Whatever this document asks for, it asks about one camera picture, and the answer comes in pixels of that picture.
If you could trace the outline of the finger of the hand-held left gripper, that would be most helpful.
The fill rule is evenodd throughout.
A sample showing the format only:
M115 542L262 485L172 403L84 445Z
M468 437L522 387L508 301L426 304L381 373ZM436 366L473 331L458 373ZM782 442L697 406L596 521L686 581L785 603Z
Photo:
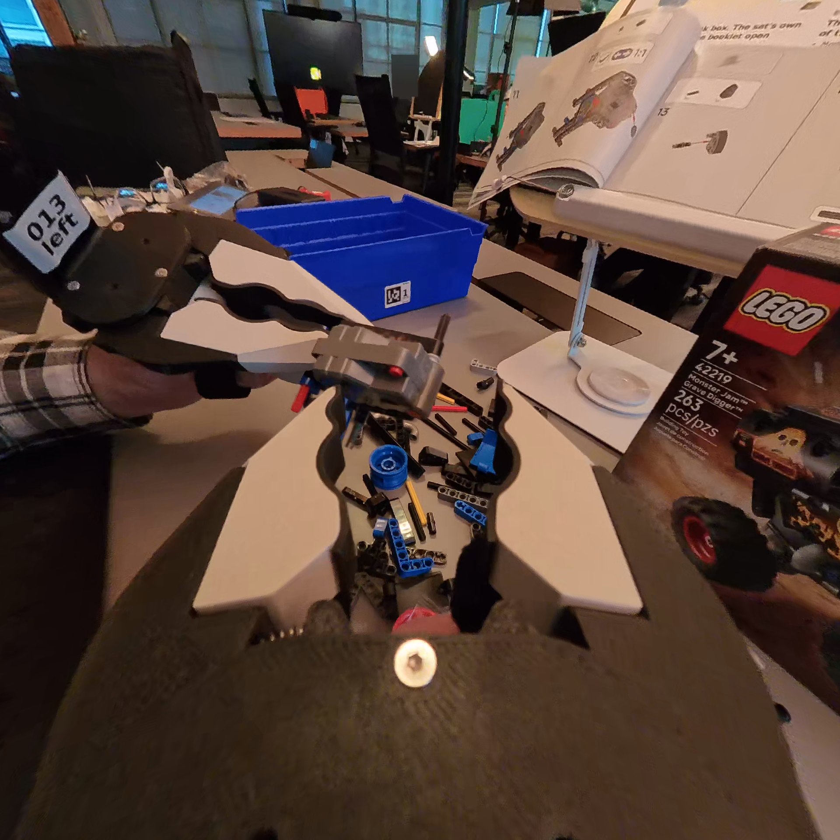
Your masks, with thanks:
M294 261L220 241L209 258L211 288L226 309L251 322L277 321L294 330L342 324L370 327L358 309Z
M296 382L313 370L316 342L326 338L329 316L344 320L344 300L326 303L269 297L271 314L249 319L218 301L200 298L172 314L164 340L230 354L246 372Z

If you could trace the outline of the grey tablet device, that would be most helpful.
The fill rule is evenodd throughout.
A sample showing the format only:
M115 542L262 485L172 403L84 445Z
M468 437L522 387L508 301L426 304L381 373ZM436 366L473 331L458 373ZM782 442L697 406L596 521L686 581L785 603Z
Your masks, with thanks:
M237 204L250 194L236 185L218 182L211 183L184 196L171 205L172 210L195 214L234 218Z

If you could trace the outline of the instruction booklet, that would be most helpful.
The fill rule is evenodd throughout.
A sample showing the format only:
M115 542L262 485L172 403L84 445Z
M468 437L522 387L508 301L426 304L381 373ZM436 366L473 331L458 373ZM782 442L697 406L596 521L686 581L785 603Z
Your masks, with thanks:
M571 184L792 228L838 219L839 47L700 40L684 7L516 70L472 197Z

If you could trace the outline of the large black chair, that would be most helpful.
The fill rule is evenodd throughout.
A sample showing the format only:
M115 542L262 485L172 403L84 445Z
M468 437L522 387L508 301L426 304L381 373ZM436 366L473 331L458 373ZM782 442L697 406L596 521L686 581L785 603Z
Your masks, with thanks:
M187 42L171 46L14 47L23 152L74 186L184 180L226 161Z

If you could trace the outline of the blue plastic bin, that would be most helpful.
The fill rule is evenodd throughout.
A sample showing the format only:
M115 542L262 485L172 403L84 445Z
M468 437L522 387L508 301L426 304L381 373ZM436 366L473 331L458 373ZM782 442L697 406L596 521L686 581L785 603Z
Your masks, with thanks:
M412 195L239 208L236 220L372 321L466 297L487 230Z

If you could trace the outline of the grey toy motor assembly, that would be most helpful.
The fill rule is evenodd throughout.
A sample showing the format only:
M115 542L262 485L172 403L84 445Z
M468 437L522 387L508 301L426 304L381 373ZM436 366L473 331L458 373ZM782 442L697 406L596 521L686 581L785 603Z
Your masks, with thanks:
M337 386L358 406L427 419L445 376L440 357L450 321L441 316L432 338L342 323L315 342L305 375Z

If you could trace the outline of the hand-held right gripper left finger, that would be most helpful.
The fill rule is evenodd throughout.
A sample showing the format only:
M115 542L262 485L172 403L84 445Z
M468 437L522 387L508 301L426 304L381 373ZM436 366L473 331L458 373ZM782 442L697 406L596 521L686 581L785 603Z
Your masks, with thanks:
M350 516L337 487L347 418L323 391L251 456L192 604L201 615L258 607L273 627L350 587Z

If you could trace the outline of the printed instruction sheet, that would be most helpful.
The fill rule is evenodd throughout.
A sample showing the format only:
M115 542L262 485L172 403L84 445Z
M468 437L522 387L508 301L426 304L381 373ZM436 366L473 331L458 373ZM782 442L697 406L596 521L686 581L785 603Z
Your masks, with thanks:
M838 1L620 1L605 16L684 7L700 22L700 40L750 46L829 46L839 42Z

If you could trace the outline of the green panel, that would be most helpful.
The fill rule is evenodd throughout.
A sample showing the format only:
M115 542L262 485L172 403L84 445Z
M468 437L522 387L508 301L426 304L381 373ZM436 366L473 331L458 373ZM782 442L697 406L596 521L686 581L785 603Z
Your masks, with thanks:
M460 102L458 144L488 144L493 140L498 110L498 92L490 98L467 98Z

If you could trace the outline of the person's left forearm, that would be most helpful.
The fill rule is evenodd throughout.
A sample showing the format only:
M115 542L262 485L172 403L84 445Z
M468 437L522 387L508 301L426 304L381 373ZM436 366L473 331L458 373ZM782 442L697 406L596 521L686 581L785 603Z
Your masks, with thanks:
M88 374L92 339L8 333L1 341L1 458L90 434L147 425L97 398Z

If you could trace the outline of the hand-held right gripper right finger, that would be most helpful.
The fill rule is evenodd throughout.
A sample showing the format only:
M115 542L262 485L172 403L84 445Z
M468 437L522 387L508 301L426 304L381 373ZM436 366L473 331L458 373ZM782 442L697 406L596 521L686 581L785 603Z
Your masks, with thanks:
M497 488L458 560L456 626L476 633L498 605L540 634L559 632L574 609L643 615L593 463L510 385L498 384L492 420Z

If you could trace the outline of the black monitor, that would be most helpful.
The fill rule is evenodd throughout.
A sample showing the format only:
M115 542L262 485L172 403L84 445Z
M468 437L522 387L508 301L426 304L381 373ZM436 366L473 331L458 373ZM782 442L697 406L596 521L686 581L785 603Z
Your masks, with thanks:
M363 71L360 23L262 14L275 90L324 88L342 96L356 94Z

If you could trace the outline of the red toy wheel rim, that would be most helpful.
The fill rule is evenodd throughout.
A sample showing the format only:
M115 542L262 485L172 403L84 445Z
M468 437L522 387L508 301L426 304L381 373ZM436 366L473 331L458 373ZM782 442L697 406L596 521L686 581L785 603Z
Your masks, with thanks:
M424 607L414 607L404 612L392 627L393 635L405 637L439 637L459 633L459 627L450 612L438 613Z

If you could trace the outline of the pile of toy brick pieces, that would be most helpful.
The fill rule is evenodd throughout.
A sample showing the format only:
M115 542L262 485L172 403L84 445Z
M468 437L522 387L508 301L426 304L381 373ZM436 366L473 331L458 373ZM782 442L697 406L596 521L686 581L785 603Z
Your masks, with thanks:
M341 492L345 458L342 449L345 411L341 394L329 388L323 392L297 419L292 420L274 441L280 447L277 456L282 464L282 475L277 490L282 516L269 524L278 526L276 540L281 550L282 576L280 583L272 584L276 591L266 595L267 610L278 626L303 622L309 607L318 601L328 601L338 596L346 606L354 595L355 575L360 551L355 538L362 536L362 519L367 536L371 536L373 520L384 518L387 522L374 537L386 540L393 556L387 551L380 565L379 554L374 561L363 563L363 572L382 572L384 583L393 583L394 574L387 572L385 561L395 566L396 593L415 593L420 583L432 580L434 561L431 558L413 558L411 546L404 544L399 522L391 514L402 504L402 490L384 492L382 498L361 497ZM445 476L435 484L440 503L455 506L455 514L468 523L484 522L488 513L487 494L482 496L467 492L468 482L457 485L445 482ZM477 626L484 622L487 610L483 605L477 613L460 610L463 615L453 617L461 634L467 633L468 618L477 616Z

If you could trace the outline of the blue toy panel piece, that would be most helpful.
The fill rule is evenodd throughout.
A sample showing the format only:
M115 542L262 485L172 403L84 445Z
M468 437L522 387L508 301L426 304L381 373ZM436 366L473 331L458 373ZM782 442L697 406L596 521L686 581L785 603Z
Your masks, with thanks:
M497 431L488 428L481 433L471 433L467 436L467 443L471 447L468 465L471 470L481 476L496 476L495 458L497 452Z

